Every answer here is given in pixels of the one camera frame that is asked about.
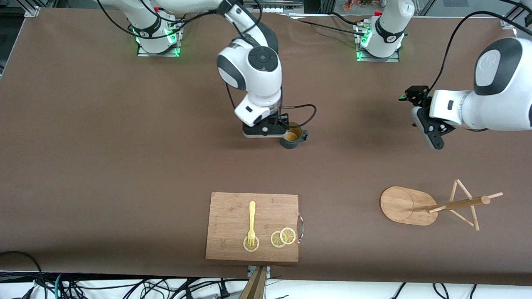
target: white floor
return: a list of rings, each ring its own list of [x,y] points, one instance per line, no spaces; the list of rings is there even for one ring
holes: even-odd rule
[[[168,280],[171,288],[179,287],[184,279]],[[117,285],[129,285],[139,282],[139,280],[100,280],[84,281],[80,286],[105,287]],[[234,281],[227,283],[227,290],[232,292],[240,291],[245,286],[245,281]],[[276,299],[289,295],[287,299],[314,299],[314,298],[351,298],[351,299],[390,299],[395,295],[400,283],[361,283],[361,282],[338,282],[338,281],[297,281],[297,280],[277,280],[268,281],[266,299]],[[33,286],[33,283],[4,283],[0,284],[0,299],[21,298],[26,291]],[[472,285],[445,284],[449,292],[450,299],[468,299]],[[85,290],[85,295],[89,299],[120,299],[130,289],[117,288],[108,290]],[[142,287],[139,287],[130,299],[140,298]],[[193,293],[195,299],[212,298],[219,294],[217,285],[202,288]],[[31,299],[44,298],[43,288],[35,288]],[[48,292],[48,298],[53,299],[54,294]],[[162,295],[157,292],[149,292],[146,299],[161,299]],[[439,299],[434,292],[432,284],[408,283],[398,296],[398,299],[421,298]],[[479,285],[474,293],[474,299],[529,299],[532,298],[532,287],[522,286],[494,286]]]

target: teal cable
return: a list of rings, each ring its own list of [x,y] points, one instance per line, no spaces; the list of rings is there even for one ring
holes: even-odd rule
[[[63,275],[63,273],[57,275],[57,279],[55,280],[55,287],[54,287],[54,294],[55,294],[55,299],[59,299],[59,280],[61,278],[61,276]]]

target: round wooden base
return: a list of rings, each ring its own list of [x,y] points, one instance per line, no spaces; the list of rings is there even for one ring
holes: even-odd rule
[[[432,205],[436,205],[432,196],[403,187],[389,187],[380,197],[380,208],[384,215],[392,221],[404,224],[432,224],[438,217],[438,212],[427,212],[426,207]]]

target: black circular cap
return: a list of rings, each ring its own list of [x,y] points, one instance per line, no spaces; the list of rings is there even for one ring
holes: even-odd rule
[[[271,72],[278,66],[277,53],[268,47],[253,48],[247,58],[251,66],[260,71]]]

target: fork handle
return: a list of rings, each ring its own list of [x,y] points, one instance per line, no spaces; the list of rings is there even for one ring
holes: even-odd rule
[[[255,202],[250,201],[250,230],[253,230],[255,224]]]

